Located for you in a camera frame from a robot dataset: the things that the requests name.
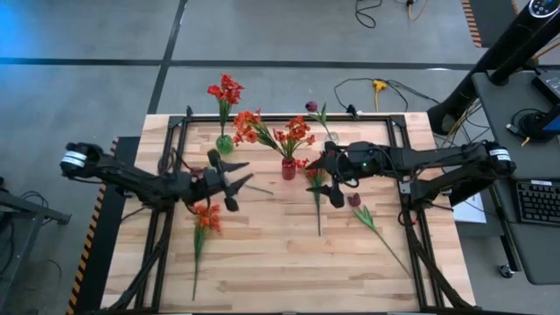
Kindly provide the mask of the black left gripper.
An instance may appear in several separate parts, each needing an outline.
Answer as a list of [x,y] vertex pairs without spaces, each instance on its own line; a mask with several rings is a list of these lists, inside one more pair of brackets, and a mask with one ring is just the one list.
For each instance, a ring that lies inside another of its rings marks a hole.
[[252,173],[236,180],[231,184],[226,184],[225,172],[234,172],[249,165],[249,162],[229,163],[221,159],[217,150],[207,152],[208,160],[213,168],[195,169],[190,173],[191,182],[185,196],[186,203],[196,203],[201,200],[209,199],[211,196],[224,190],[226,195],[224,203],[229,212],[238,212],[239,206],[235,199],[240,189],[254,177]]

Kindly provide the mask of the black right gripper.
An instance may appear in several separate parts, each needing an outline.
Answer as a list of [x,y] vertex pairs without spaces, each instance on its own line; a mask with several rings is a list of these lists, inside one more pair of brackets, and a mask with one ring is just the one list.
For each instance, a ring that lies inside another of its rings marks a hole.
[[[358,186],[360,179],[381,176],[389,169],[389,155],[379,145],[360,141],[350,143],[341,151],[322,151],[319,158],[305,167],[310,170],[334,172],[339,183],[346,186]],[[306,189],[313,193],[316,200],[325,195],[335,208],[345,205],[345,197],[338,185],[320,185]]]

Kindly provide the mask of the red flower bunch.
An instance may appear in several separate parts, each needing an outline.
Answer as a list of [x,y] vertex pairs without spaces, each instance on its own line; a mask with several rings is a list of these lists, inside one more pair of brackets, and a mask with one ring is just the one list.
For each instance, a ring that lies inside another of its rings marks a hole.
[[219,85],[211,85],[206,92],[215,97],[219,105],[220,134],[224,135],[226,121],[234,105],[241,99],[241,91],[244,89],[238,81],[230,74],[223,73]]
[[[307,170],[306,166],[310,164],[308,159],[297,159],[296,167],[304,174],[310,184],[310,188],[317,188],[324,184],[326,181],[327,173],[323,169],[310,169]],[[312,191],[314,202],[316,205],[317,222],[318,222],[318,235],[321,235],[321,212],[320,212],[320,192]]]

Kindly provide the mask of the orange flower bunch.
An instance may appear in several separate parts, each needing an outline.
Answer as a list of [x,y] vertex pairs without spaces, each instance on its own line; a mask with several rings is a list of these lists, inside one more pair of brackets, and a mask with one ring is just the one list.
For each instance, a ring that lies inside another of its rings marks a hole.
[[242,143],[259,143],[277,151],[284,158],[288,157],[284,147],[274,138],[267,125],[262,120],[260,110],[256,112],[250,110],[242,111],[233,120],[233,126],[236,128],[236,132],[233,136],[233,143],[235,146]]
[[294,159],[293,154],[303,144],[310,146],[316,138],[310,133],[311,127],[302,116],[290,119],[286,124],[286,131],[273,129],[273,137],[278,144],[278,151],[287,161]]
[[194,212],[196,214],[195,229],[193,235],[193,257],[194,257],[194,275],[192,286],[192,301],[196,298],[196,291],[200,273],[200,259],[207,236],[211,232],[220,232],[220,206],[196,206]]

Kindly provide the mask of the red glass vase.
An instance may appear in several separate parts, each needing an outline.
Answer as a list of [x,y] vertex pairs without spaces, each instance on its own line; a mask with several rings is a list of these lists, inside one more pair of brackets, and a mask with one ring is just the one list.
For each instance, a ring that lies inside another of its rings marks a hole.
[[293,180],[296,176],[297,162],[295,158],[284,158],[281,162],[284,180]]

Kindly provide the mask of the green glass vase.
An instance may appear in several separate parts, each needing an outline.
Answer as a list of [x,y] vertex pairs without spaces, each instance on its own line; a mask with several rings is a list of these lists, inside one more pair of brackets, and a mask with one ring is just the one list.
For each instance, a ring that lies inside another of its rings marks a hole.
[[227,155],[234,150],[233,139],[230,135],[220,135],[215,142],[217,151],[222,155]]

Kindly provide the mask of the yellow power plug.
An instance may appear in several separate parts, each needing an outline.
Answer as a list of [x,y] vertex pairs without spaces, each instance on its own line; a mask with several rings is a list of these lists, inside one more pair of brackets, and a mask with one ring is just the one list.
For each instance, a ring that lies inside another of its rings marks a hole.
[[385,80],[373,80],[373,88],[374,88],[374,106],[375,111],[380,111],[380,103],[379,103],[379,95],[382,90],[387,87],[387,82]]

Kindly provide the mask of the black mat with hazard stripes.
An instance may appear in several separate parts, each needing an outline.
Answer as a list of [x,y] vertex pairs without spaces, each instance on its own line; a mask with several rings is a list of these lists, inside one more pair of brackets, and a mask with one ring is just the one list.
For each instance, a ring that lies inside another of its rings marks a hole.
[[81,315],[101,308],[125,203],[115,185],[98,185],[65,315]]
[[472,42],[491,47],[519,14],[515,0],[461,0]]

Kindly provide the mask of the white paper sheet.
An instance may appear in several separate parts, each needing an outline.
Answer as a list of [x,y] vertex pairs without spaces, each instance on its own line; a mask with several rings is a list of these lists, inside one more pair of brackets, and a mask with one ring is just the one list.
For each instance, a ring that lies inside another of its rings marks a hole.
[[486,224],[487,218],[481,195],[474,194],[465,201],[452,207],[456,222]]

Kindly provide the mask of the black side table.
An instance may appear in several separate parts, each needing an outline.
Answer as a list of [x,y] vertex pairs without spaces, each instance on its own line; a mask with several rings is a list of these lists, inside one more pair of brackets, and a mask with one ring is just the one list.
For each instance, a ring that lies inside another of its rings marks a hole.
[[36,191],[17,196],[0,177],[0,314],[38,239],[41,228],[50,222],[69,223],[71,216],[51,209]]

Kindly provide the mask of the grey desk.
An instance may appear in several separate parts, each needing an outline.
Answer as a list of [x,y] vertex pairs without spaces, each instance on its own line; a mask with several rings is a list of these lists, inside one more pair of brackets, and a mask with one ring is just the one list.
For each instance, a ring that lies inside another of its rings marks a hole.
[[517,165],[513,177],[496,182],[492,191],[494,204],[500,207],[506,220],[520,269],[531,284],[560,284],[560,227],[522,223],[515,191],[517,181],[537,179],[560,183],[560,141],[531,141],[522,145],[522,140],[506,129],[511,119],[521,116],[524,109],[546,111],[551,107],[532,85],[535,77],[532,72],[515,73],[506,84],[496,85],[488,74],[476,73],[472,81],[493,138],[507,148]]

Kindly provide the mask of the black keyboard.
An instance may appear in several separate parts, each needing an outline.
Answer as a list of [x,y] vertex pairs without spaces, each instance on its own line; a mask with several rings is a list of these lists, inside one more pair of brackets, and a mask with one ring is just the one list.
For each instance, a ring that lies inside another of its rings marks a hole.
[[524,223],[560,227],[560,183],[552,186],[517,181],[517,213]]

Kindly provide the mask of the black round stand base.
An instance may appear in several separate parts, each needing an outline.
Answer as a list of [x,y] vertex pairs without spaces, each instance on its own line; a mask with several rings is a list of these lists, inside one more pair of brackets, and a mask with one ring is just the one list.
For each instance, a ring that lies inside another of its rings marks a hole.
[[558,135],[555,131],[543,129],[543,122],[546,118],[542,113],[530,113],[523,115],[518,121],[518,128],[524,138],[538,143],[546,143]]

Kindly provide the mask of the black tower fan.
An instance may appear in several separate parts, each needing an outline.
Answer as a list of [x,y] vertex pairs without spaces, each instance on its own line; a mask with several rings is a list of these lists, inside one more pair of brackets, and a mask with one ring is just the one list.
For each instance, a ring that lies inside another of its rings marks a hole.
[[495,72],[545,25],[556,21],[560,22],[560,0],[530,0],[450,95],[427,111],[431,130],[439,135],[449,134],[451,128],[445,124],[458,123],[476,99],[472,76]]

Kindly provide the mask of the black laptop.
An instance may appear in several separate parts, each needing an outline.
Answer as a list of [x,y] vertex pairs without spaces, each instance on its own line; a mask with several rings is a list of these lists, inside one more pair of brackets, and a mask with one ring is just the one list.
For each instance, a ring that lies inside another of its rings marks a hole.
[[560,72],[539,73],[531,83],[551,105],[537,128],[545,134],[560,135]]

